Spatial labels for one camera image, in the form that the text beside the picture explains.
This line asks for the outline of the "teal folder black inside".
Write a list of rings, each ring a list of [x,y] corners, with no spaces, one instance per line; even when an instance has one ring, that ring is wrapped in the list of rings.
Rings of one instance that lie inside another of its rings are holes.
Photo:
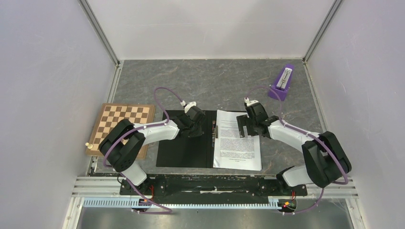
[[[212,147],[212,121],[217,111],[205,112],[203,135],[193,138],[176,138],[159,142],[157,167],[214,168]]]

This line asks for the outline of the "printed paper sheet top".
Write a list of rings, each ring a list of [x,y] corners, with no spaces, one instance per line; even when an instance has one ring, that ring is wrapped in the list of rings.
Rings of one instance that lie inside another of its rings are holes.
[[[239,134],[237,117],[246,112],[217,110],[217,138],[214,143],[213,167],[260,171],[262,169],[260,138],[249,136],[244,127],[245,137]]]

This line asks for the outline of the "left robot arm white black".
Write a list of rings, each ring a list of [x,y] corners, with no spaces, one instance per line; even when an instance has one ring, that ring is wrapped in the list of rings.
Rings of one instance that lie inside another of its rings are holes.
[[[104,156],[105,166],[126,177],[132,189],[139,195],[149,191],[147,174],[136,162],[140,149],[147,144],[180,137],[197,137],[203,134],[202,123],[205,112],[195,103],[189,103],[180,114],[149,123],[137,124],[123,119],[99,144],[98,150]]]

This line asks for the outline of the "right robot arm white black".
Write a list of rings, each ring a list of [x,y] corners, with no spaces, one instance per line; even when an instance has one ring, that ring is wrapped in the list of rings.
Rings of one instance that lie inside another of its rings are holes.
[[[310,132],[278,116],[269,117],[261,103],[246,104],[245,109],[247,113],[236,118],[241,138],[259,135],[285,143],[303,154],[304,165],[277,174],[276,189],[280,194],[287,195],[299,185],[325,188],[329,184],[349,182],[352,166],[334,133]]]

